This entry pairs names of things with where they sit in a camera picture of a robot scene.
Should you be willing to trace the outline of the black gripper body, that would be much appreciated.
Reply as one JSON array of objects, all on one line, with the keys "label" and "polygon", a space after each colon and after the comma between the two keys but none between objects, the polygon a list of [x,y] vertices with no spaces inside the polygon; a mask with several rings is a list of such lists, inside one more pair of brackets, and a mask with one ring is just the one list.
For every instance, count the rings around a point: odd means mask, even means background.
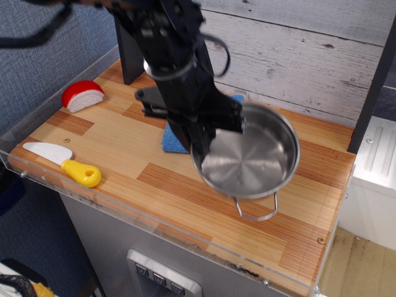
[{"label": "black gripper body", "polygon": [[150,58],[144,55],[144,70],[156,86],[135,94],[147,115],[173,116],[179,125],[203,123],[216,129],[244,131],[242,106],[216,88],[207,52],[191,53],[178,67],[159,66]]}]

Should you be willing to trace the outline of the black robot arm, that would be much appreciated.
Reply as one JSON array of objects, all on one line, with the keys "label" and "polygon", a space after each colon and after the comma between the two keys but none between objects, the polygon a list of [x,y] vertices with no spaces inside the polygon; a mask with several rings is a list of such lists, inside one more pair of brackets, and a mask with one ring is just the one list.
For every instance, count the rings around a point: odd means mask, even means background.
[{"label": "black robot arm", "polygon": [[217,129],[242,132],[242,106],[222,94],[205,39],[200,5],[194,1],[84,1],[105,7],[135,39],[144,69],[156,86],[136,98],[147,116],[167,119],[187,151],[208,154]]}]

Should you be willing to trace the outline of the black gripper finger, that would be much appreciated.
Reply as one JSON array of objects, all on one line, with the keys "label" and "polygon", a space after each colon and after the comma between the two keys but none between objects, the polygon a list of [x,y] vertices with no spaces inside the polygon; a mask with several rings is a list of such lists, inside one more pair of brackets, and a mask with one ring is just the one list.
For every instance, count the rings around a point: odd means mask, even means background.
[{"label": "black gripper finger", "polygon": [[167,121],[173,135],[187,152],[191,153],[194,149],[195,153],[203,156],[208,154],[210,144],[216,136],[213,123],[182,116],[168,116]]}]

